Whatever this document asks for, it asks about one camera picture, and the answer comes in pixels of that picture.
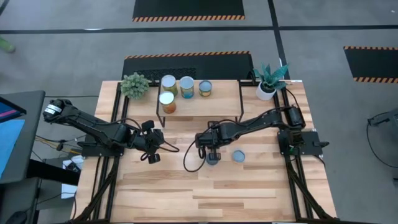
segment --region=potted plant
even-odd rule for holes
[[[149,80],[143,75],[138,75],[134,72],[133,75],[124,76],[121,83],[121,91],[123,95],[130,99],[139,100],[144,96],[144,93],[149,90]]]
[[[271,74],[271,68],[262,64],[262,71],[264,74],[259,73],[257,69],[254,69],[256,77],[261,79],[261,82],[256,90],[257,97],[260,100],[271,99],[276,90],[280,90],[286,86],[285,82],[280,82],[279,80],[284,77],[287,72],[288,65],[278,68],[273,74]]]

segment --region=white pot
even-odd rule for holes
[[[261,83],[259,83],[259,86],[257,87],[257,90],[256,90],[257,97],[260,100],[270,100],[274,96],[276,90],[274,90],[272,93],[266,93],[261,89],[260,86],[261,86]]]

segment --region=white paper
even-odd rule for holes
[[[84,162],[82,156],[73,156],[71,159],[79,167],[79,169],[82,169],[83,162]],[[67,166],[72,163],[72,161],[70,159],[62,161],[62,169],[66,169]],[[62,193],[75,193],[76,190],[77,190],[77,186],[69,185],[69,184],[62,184],[62,189],[61,189]],[[74,196],[73,194],[61,194],[62,199],[71,198],[73,196]]]

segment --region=can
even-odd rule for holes
[[[175,77],[172,75],[165,75],[162,78],[162,86],[164,91],[170,91],[177,96],[178,89],[177,89],[177,82],[175,81]]]
[[[199,94],[203,97],[211,95],[212,84],[209,80],[203,80],[199,83]]]
[[[159,101],[164,113],[173,113],[177,109],[177,105],[174,102],[174,94],[171,91],[161,93]]]
[[[180,89],[182,97],[184,97],[185,99],[193,97],[193,85],[194,82],[192,77],[186,76],[180,79]]]

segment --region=black floor mat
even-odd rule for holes
[[[244,80],[249,79],[252,70],[248,51],[131,55],[123,65],[123,75],[137,72],[150,80],[160,80],[164,75],[176,79],[188,75],[197,80]]]
[[[136,0],[133,22],[242,20],[242,0]]]
[[[398,47],[344,47],[357,82],[398,83]]]

